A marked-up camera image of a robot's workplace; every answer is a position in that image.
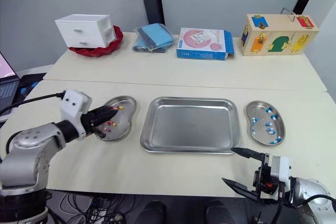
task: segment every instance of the white table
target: white table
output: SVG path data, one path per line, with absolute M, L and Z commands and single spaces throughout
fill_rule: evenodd
M 42 81 L 29 98 L 77 89 L 93 98 L 91 109 L 111 98 L 130 95 L 137 101 L 130 134 L 119 142 L 99 141 L 90 136 L 72 141 L 51 161 L 48 188 L 102 193 L 237 196 L 221 180 L 229 178 L 252 189 L 260 162 L 238 155 L 149 153 L 140 145 L 140 134 L 150 102 L 161 96 L 226 98 L 238 109 L 243 147 L 290 157 L 292 175 L 315 178 L 336 196 L 334 155 L 336 105 L 326 92 L 223 89 L 157 86 L 82 81 Z M 275 106 L 286 127 L 278 146 L 256 143 L 247 135 L 245 106 L 262 100 Z M 60 121 L 57 98 L 24 104 L 0 130 L 1 157 L 13 133 Z
M 235 56 L 225 61 L 179 59 L 176 45 L 167 53 L 133 52 L 137 36 L 124 33 L 120 48 L 100 58 L 67 50 L 46 80 L 99 81 L 171 86 L 326 91 L 306 55 Z

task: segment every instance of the laptop keyboard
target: laptop keyboard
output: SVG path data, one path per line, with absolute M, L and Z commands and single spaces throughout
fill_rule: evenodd
M 15 82 L 0 86 L 0 98 L 10 97 L 13 94 Z

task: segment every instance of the white box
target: white box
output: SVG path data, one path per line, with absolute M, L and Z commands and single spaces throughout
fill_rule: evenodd
M 108 47 L 116 40 L 110 15 L 71 14 L 55 20 L 67 47 Z
M 176 52 L 179 58 L 226 60 L 234 55 L 232 35 L 226 30 L 182 27 Z

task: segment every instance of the laptop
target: laptop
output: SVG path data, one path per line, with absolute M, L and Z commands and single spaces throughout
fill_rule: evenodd
M 0 110 L 12 104 L 19 82 L 20 78 L 0 52 Z

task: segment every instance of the white drawer box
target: white drawer box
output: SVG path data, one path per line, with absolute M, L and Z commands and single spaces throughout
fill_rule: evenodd
M 106 47 L 101 46 L 101 37 L 77 37 L 77 36 L 64 36 L 63 37 L 67 47 L 82 47 L 82 48 L 97 48 Z
M 109 15 L 71 14 L 55 22 L 68 47 L 107 47 L 116 40 Z

